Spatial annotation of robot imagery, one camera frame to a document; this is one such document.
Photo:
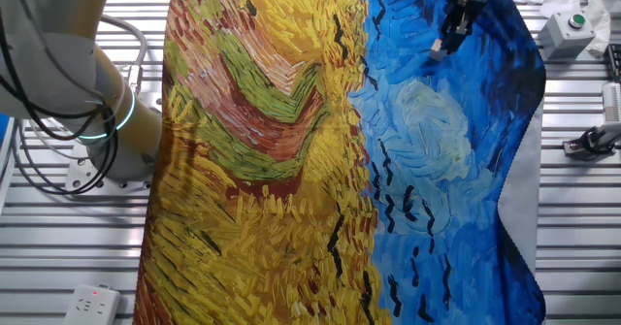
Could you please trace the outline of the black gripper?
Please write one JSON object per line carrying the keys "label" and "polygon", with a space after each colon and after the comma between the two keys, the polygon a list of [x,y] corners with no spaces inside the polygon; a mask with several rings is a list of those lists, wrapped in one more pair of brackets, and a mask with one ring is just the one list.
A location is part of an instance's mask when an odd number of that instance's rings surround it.
{"label": "black gripper", "polygon": [[486,0],[447,0],[440,34],[443,52],[452,54],[461,47],[485,4]]}

